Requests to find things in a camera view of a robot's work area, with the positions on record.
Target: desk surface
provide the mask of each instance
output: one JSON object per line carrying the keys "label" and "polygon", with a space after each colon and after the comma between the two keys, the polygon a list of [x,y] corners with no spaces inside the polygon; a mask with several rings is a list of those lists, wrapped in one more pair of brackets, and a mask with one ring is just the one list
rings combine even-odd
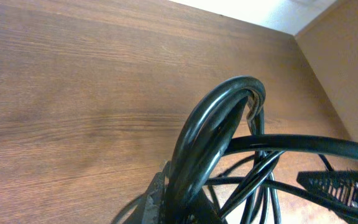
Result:
{"label": "desk surface", "polygon": [[[0,0],[0,223],[108,223],[170,159],[197,102],[243,74],[265,84],[266,133],[347,138],[290,35],[168,1]],[[322,169],[286,153],[275,174],[296,184]],[[284,223],[340,222],[279,197]]]}

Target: bundle of cables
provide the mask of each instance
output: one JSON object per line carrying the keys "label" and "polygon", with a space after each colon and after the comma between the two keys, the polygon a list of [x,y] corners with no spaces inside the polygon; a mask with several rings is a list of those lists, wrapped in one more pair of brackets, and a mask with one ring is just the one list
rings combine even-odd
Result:
{"label": "bundle of cables", "polygon": [[[218,85],[198,103],[179,135],[168,171],[164,173],[169,182],[158,204],[157,223],[227,223],[226,216],[244,201],[241,223],[253,222],[261,208],[259,223],[265,223],[270,201],[274,221],[281,223],[277,190],[305,198],[358,222],[358,208],[277,182],[273,176],[280,156],[286,151],[319,154],[327,170],[333,170],[323,154],[358,160],[358,143],[317,136],[264,134],[264,101],[263,84],[256,78],[240,76]],[[247,124],[252,135],[233,139],[246,106],[250,109]],[[250,151],[255,154],[210,178],[222,156]],[[250,161],[254,166],[247,175],[228,177],[234,169]],[[220,205],[213,186],[223,184],[237,187]],[[202,189],[204,185],[208,186],[212,202]],[[112,222],[117,223],[140,198],[132,201]]]}

